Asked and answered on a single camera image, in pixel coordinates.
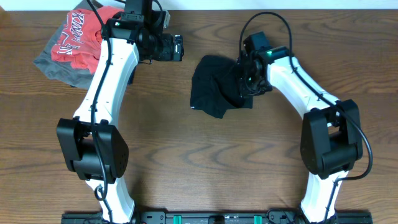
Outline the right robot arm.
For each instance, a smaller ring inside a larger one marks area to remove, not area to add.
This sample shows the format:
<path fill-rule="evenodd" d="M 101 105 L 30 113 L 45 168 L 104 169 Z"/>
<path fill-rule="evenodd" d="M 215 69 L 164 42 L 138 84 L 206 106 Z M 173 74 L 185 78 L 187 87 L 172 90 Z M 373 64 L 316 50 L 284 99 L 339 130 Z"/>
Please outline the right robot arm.
<path fill-rule="evenodd" d="M 279 90 L 302 119 L 300 154 L 309 171 L 298 218 L 305 223 L 333 223 L 335 202 L 349 171 L 363 156 L 359 108 L 325 91 L 300 66 L 287 47 L 246 47 L 238 62 L 241 96 Z"/>

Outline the black t-shirt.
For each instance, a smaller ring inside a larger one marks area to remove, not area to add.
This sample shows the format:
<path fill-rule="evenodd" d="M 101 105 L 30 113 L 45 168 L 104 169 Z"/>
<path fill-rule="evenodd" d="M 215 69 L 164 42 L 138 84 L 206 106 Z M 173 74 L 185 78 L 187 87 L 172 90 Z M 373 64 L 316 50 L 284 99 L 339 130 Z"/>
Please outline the black t-shirt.
<path fill-rule="evenodd" d="M 227 110 L 251 109 L 252 98 L 239 95 L 237 62 L 220 55 L 205 55 L 192 76 L 190 107 L 221 119 Z"/>

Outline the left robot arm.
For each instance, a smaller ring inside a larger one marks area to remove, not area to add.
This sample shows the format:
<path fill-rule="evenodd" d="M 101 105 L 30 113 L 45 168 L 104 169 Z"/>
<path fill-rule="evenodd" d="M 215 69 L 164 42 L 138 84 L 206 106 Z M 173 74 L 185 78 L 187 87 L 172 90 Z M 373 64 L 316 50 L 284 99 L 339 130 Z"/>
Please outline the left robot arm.
<path fill-rule="evenodd" d="M 135 203 L 127 190 L 124 173 L 129 148 L 121 136 L 119 112 L 126 87 L 144 60 L 180 62 L 181 35 L 165 34 L 168 11 L 152 11 L 153 21 L 143 14 L 122 13 L 108 19 L 91 85 L 71 119 L 60 119 L 57 137 L 68 170 L 92 188 L 102 211 L 65 213 L 62 223 L 135 223 Z"/>

